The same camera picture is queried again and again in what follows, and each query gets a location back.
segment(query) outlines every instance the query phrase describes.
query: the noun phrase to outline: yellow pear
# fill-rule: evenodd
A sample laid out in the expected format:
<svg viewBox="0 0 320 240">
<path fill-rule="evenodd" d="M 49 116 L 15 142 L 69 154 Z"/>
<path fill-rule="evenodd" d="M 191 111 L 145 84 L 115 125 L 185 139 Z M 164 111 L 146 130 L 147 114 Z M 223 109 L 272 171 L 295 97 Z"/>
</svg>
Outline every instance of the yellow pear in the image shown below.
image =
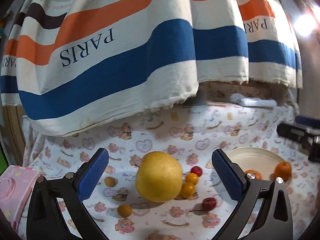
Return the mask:
<svg viewBox="0 0 320 240">
<path fill-rule="evenodd" d="M 136 175 L 139 194 L 153 202 L 174 199 L 182 187 L 182 167 L 172 156 L 163 152 L 150 152 L 141 161 Z"/>
</svg>

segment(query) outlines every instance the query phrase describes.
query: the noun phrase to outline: striped fabric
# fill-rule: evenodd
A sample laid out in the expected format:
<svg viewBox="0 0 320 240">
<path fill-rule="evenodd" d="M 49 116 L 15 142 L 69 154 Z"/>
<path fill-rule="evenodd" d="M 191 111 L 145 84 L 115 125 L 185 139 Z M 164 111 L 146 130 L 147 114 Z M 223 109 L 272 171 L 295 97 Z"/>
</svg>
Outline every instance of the striped fabric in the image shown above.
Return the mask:
<svg viewBox="0 0 320 240">
<path fill-rule="evenodd" d="M 297 86 L 298 47 L 279 0 L 32 0 L 21 12 L 2 101 L 16 105 L 5 95 L 19 93 L 46 135 L 170 106 L 204 81 Z"/>
<path fill-rule="evenodd" d="M 237 0 L 249 50 L 249 78 L 302 87 L 299 46 L 279 0 Z"/>
</svg>

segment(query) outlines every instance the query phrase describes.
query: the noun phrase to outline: small red fruit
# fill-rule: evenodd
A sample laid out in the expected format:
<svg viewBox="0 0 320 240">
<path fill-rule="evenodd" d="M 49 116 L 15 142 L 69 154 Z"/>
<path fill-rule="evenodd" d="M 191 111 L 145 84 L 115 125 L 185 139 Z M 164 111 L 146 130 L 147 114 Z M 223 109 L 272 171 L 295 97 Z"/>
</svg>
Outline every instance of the small red fruit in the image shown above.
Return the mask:
<svg viewBox="0 0 320 240">
<path fill-rule="evenodd" d="M 198 177 L 200 177 L 202 175 L 202 169 L 199 166 L 194 166 L 192 167 L 191 173 L 197 174 Z"/>
<path fill-rule="evenodd" d="M 214 209 L 216 205 L 217 205 L 216 199 L 214 197 L 208 197 L 203 200 L 201 207 L 204 211 L 210 211 Z"/>
</svg>

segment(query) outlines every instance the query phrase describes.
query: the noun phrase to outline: ceramic plate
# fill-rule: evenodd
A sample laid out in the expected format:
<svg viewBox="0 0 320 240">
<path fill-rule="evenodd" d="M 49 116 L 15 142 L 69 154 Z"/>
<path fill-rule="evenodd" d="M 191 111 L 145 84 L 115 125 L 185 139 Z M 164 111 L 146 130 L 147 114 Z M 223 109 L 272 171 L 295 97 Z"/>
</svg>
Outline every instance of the ceramic plate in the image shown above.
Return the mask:
<svg viewBox="0 0 320 240">
<path fill-rule="evenodd" d="M 242 147 L 232 150 L 227 154 L 229 159 L 237 163 L 243 171 L 256 170 L 261 173 L 262 179 L 273 181 L 273 172 L 275 167 L 284 159 L 280 156 L 255 147 Z M 285 182 L 288 187 L 291 182 L 291 177 Z"/>
</svg>

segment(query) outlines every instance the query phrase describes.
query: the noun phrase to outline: pink toy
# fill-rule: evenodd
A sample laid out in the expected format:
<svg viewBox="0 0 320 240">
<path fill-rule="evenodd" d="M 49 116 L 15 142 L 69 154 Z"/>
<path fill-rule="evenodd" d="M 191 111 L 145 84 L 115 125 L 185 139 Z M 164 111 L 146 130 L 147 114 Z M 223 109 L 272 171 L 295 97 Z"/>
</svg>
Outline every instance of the pink toy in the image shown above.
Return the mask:
<svg viewBox="0 0 320 240">
<path fill-rule="evenodd" d="M 39 171 L 9 166 L 0 177 L 0 208 L 15 231 Z"/>
</svg>

